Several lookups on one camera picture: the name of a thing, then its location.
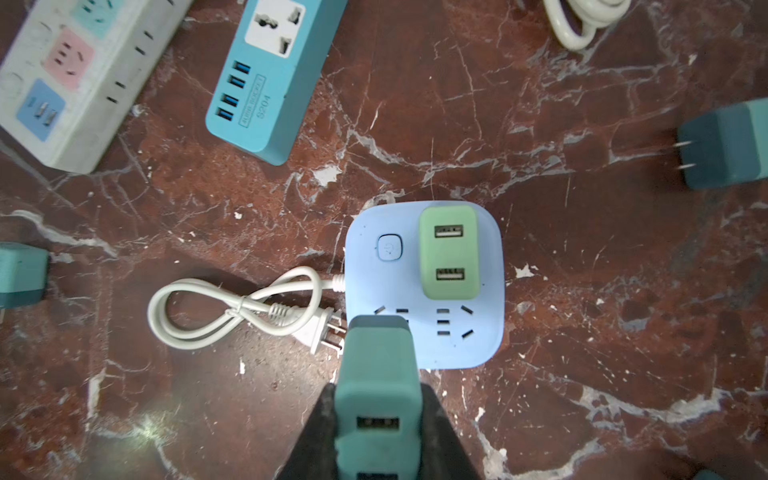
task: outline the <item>red marble floor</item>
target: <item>red marble floor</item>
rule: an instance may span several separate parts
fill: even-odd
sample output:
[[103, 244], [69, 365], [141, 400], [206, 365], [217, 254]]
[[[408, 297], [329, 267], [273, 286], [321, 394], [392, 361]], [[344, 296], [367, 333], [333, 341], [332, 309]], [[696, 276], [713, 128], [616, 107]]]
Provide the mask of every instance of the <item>red marble floor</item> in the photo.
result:
[[[5, 2], [1, 52], [28, 4]], [[336, 355], [247, 328], [169, 350], [149, 297], [338, 273], [361, 209], [432, 198], [504, 237], [502, 347], [422, 372], [485, 478], [766, 477], [768, 183], [690, 191], [669, 146], [768, 95], [768, 2], [637, 0], [575, 54], [535, 0], [350, 0], [282, 167], [204, 127], [242, 11], [195, 3], [92, 175], [2, 136], [0, 237], [51, 269], [0, 323], [0, 478], [272, 478]]]

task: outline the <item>cable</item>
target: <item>cable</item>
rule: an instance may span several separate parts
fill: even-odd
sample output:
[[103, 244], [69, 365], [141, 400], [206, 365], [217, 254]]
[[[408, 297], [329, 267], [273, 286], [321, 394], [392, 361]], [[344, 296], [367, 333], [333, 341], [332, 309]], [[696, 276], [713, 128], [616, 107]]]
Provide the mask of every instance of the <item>cable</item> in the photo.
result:
[[[309, 281], [290, 282], [297, 276], [307, 276]], [[345, 290], [344, 276], [335, 275], [331, 280], [321, 280], [317, 272], [308, 266], [298, 266], [281, 275], [272, 284], [248, 296], [239, 296], [204, 280], [183, 278], [159, 289], [147, 306], [147, 320], [152, 333], [163, 343], [177, 349], [199, 349], [221, 339], [243, 320], [274, 336], [291, 335], [314, 318], [321, 318], [320, 297], [324, 289], [335, 292]], [[312, 290], [307, 307], [288, 307], [279, 303], [268, 305], [263, 301], [278, 293]], [[199, 329], [185, 330], [176, 327], [166, 314], [168, 297], [174, 292], [192, 292], [207, 295], [227, 304], [229, 308], [213, 322]], [[322, 317], [327, 322], [328, 315]]]
[[631, 0], [568, 0], [582, 22], [581, 35], [568, 24], [561, 0], [544, 0], [549, 21], [560, 43], [569, 50], [581, 50], [594, 38], [598, 28], [604, 28], [623, 17]]

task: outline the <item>electrical outlet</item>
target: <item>electrical outlet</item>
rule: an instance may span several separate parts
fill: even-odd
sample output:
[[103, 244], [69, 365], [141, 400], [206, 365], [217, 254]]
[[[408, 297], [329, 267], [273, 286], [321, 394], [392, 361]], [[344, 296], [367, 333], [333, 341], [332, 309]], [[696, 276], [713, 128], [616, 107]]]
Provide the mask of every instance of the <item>electrical outlet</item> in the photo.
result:
[[[470, 239], [474, 246], [466, 242]], [[435, 250], [448, 242], [443, 255], [428, 260], [429, 279], [447, 283], [447, 287], [434, 286], [439, 292], [450, 292], [448, 298], [427, 294], [422, 282], [422, 242]], [[466, 255], [461, 249], [475, 254]], [[419, 368], [472, 368], [490, 359], [501, 345], [506, 287], [502, 236], [484, 208], [458, 201], [372, 207], [349, 226], [345, 250], [347, 319], [359, 315], [406, 319]], [[442, 268], [463, 268], [465, 279], [476, 275], [479, 291], [467, 294], [474, 287], [461, 286], [462, 280], [455, 277], [437, 280], [437, 270]], [[460, 286], [458, 292], [451, 291], [454, 284]]]
[[[2, 60], [0, 127], [49, 167], [92, 172], [192, 1], [37, 0]], [[50, 98], [42, 113], [31, 97]]]
[[249, 0], [224, 62], [208, 131], [286, 163], [347, 0]]
[[264, 51], [288, 58], [304, 21], [306, 8], [290, 0], [259, 0], [245, 41]]
[[69, 90], [77, 90], [94, 57], [94, 49], [69, 28], [64, 28], [43, 64], [53, 78]]
[[40, 141], [46, 141], [64, 112], [65, 105], [64, 98], [38, 79], [18, 109], [16, 118]]
[[72, 9], [72, 17], [90, 33], [104, 38], [122, 6], [123, 0], [80, 0]]

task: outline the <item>socket hole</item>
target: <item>socket hole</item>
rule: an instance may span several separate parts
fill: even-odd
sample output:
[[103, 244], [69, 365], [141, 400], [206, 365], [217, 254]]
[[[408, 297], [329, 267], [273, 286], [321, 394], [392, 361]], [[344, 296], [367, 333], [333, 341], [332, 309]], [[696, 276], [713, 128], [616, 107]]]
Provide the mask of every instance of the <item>socket hole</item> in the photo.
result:
[[40, 108], [38, 109], [38, 112], [35, 114], [35, 118], [40, 118], [40, 117], [42, 117], [42, 116], [43, 116], [43, 114], [45, 113], [45, 111], [46, 111], [46, 110], [48, 110], [48, 102], [47, 102], [47, 101], [44, 101], [44, 102], [43, 102], [43, 103], [40, 105]]
[[290, 38], [280, 37], [280, 54], [285, 55], [290, 47]]
[[291, 22], [294, 25], [298, 25], [299, 18], [301, 18], [301, 9], [296, 7], [293, 9], [293, 12], [291, 12], [291, 14], [288, 15], [288, 22]]
[[58, 112], [52, 111], [51, 114], [48, 115], [48, 118], [46, 118], [45, 121], [43, 122], [43, 125], [46, 127], [50, 127], [51, 124], [53, 123], [53, 120], [55, 120], [56, 115], [58, 115]]
[[269, 15], [260, 13], [253, 18], [253, 21], [262, 27], [277, 28], [277, 20], [270, 18]]

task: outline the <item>teal plug adapter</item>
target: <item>teal plug adapter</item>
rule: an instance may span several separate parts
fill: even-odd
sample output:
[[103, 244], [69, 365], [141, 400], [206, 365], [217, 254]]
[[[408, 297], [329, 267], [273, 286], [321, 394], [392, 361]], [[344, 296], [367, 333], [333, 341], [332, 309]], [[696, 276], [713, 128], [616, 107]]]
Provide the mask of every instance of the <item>teal plug adapter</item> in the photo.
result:
[[677, 129], [685, 183], [695, 190], [768, 177], [768, 98], [718, 108]]
[[43, 297], [48, 252], [0, 242], [0, 309], [32, 305]]
[[357, 316], [344, 342], [336, 410], [339, 480], [415, 480], [423, 397], [408, 323]]
[[205, 117], [272, 165], [288, 160], [346, 0], [250, 0]]

